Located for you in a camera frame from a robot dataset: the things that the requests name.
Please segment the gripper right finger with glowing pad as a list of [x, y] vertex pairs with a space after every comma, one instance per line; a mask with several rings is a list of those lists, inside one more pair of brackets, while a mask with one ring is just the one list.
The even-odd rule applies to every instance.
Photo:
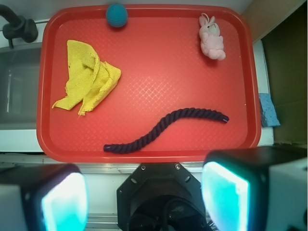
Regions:
[[201, 192], [220, 231], [305, 231], [308, 151], [299, 147], [212, 151], [202, 168]]

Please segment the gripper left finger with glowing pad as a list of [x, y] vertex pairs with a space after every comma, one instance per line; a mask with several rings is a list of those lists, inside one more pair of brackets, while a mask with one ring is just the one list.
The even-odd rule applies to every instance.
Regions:
[[76, 165], [1, 168], [2, 231], [83, 231], [88, 213], [87, 180]]

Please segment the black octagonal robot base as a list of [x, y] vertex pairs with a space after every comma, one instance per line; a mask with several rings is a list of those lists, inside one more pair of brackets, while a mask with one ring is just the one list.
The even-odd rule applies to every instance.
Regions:
[[181, 164], [140, 164], [119, 186], [123, 231], [209, 231], [200, 182]]

